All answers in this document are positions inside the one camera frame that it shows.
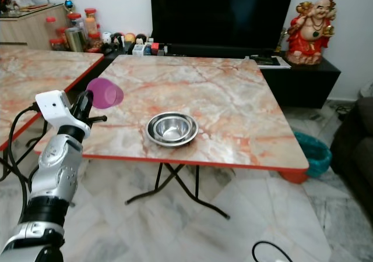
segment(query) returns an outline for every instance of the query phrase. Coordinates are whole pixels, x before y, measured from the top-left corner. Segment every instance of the teal trash bin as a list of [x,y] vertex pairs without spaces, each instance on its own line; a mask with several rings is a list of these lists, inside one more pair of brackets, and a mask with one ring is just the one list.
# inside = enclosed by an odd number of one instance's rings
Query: teal trash bin
[[294,132],[294,135],[309,163],[306,174],[313,178],[321,176],[329,169],[330,162],[332,162],[329,147],[309,135],[300,132]]

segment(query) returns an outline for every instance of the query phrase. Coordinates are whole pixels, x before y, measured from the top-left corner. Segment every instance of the small bottle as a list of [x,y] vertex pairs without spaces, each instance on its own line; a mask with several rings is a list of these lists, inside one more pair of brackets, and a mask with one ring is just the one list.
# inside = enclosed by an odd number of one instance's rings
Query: small bottle
[[51,48],[53,51],[66,51],[64,39],[50,39],[49,42],[51,43]]
[[45,19],[45,28],[47,29],[48,38],[50,40],[57,39],[57,24],[54,16],[49,16]]
[[84,33],[84,42],[87,41],[87,28],[84,25],[84,19],[82,18],[82,15],[80,13],[69,13],[68,18],[70,20],[70,24],[72,27],[79,28]]
[[66,34],[65,34],[65,30],[66,30],[67,28],[68,28],[68,27],[60,27],[60,28],[57,28],[58,38],[62,38],[62,39],[64,39],[64,44],[65,44],[65,48],[66,48],[66,50],[70,49],[70,47],[69,47],[69,42],[68,42],[68,39],[66,38]]
[[100,52],[103,46],[103,41],[101,40],[100,33],[88,34],[89,36],[89,49],[87,52]]
[[98,32],[97,23],[96,23],[96,9],[88,8],[84,10],[86,12],[86,27],[88,34],[96,34]]

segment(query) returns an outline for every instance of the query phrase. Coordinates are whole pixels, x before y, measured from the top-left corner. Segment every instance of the red statue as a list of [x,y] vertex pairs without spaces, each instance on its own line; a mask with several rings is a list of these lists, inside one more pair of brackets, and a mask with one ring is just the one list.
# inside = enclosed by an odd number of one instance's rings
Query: red statue
[[333,0],[320,0],[315,4],[303,2],[297,6],[299,16],[291,21],[287,59],[294,64],[314,65],[321,61],[321,48],[327,48],[334,27],[330,21],[336,17]]

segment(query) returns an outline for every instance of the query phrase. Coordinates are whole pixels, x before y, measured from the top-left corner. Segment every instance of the paper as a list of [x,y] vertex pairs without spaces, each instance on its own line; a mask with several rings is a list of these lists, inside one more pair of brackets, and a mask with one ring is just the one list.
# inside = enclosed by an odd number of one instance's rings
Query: paper
[[277,58],[280,65],[258,65],[261,69],[290,69],[291,66],[281,57],[279,56],[273,56],[272,58]]

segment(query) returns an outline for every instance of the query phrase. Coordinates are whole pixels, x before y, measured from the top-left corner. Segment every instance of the robotic arm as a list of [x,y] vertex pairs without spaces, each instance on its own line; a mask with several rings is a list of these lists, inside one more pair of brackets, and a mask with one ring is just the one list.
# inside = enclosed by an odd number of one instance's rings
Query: robotic arm
[[36,95],[36,102],[58,133],[39,156],[26,211],[0,254],[0,262],[62,262],[65,216],[78,188],[82,141],[92,124],[106,116],[89,118],[93,93],[84,91],[71,107],[63,91]]

